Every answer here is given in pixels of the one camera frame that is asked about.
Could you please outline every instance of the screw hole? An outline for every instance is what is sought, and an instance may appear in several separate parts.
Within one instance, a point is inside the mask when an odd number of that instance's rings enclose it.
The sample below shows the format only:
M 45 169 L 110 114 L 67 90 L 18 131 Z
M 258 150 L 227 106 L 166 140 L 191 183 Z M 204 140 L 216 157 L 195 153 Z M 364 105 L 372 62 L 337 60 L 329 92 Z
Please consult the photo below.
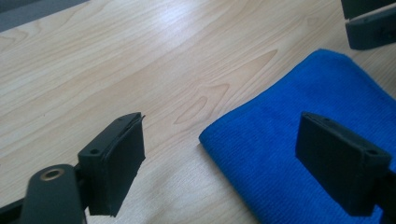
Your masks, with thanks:
M 50 181 L 64 174 L 64 169 L 51 169 L 40 176 L 41 180 Z
M 92 149 L 90 152 L 91 152 L 92 155 L 95 155 L 95 154 L 98 154 L 98 153 L 99 153 L 99 150 L 96 149 L 96 148 L 94 148 L 94 149 Z
M 375 151 L 375 150 L 368 150 L 367 152 L 368 152 L 369 154 L 372 154 L 372 155 L 378 155 L 378 152 Z

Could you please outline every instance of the light wood surface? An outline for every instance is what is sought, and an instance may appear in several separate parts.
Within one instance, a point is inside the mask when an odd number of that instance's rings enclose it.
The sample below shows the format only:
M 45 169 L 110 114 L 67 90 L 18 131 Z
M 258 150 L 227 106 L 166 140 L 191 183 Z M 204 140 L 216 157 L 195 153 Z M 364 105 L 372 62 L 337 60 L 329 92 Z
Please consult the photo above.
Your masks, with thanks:
M 0 206 L 140 111 L 147 159 L 119 215 L 89 223 L 257 222 L 198 135 L 315 49 L 396 97 L 396 45 L 351 50 L 344 24 L 338 0 L 91 0 L 0 33 Z

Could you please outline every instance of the blue microfiber cloth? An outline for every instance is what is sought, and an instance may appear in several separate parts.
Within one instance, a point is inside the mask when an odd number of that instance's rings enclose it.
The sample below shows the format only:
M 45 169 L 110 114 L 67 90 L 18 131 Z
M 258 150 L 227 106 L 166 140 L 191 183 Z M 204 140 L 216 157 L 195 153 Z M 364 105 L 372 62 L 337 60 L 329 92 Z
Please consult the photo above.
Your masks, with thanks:
M 396 155 L 396 102 L 347 56 L 324 49 L 215 121 L 200 141 L 262 223 L 379 223 L 378 207 L 371 217 L 346 214 L 295 158 L 303 111 Z

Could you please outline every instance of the black rectangular piece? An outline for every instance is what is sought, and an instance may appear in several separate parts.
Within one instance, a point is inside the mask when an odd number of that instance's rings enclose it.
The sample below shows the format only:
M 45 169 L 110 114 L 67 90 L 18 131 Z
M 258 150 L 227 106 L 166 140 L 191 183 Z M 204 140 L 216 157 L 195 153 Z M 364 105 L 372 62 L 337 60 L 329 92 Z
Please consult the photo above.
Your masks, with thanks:
M 391 156 L 335 121 L 303 113 L 296 156 L 351 216 L 370 216 Z
M 396 42 L 396 7 L 346 23 L 352 49 L 373 49 Z
M 0 0 L 0 32 L 88 0 Z
M 341 0 L 344 17 L 352 19 L 381 7 L 396 3 L 396 0 Z
M 80 173 L 87 180 L 91 215 L 115 216 L 145 159 L 142 116 L 114 120 L 78 153 Z

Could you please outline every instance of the wood grain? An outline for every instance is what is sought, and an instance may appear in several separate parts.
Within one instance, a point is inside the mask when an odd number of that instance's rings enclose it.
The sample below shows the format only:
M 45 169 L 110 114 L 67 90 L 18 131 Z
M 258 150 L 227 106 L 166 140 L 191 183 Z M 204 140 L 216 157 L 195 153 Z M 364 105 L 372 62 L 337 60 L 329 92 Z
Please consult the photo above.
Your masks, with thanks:
M 344 24 L 339 1 L 91 0 L 0 33 L 0 206 L 141 111 L 147 159 L 119 215 L 90 223 L 257 222 L 198 135 L 315 49 L 396 97 L 396 45 L 351 50 Z

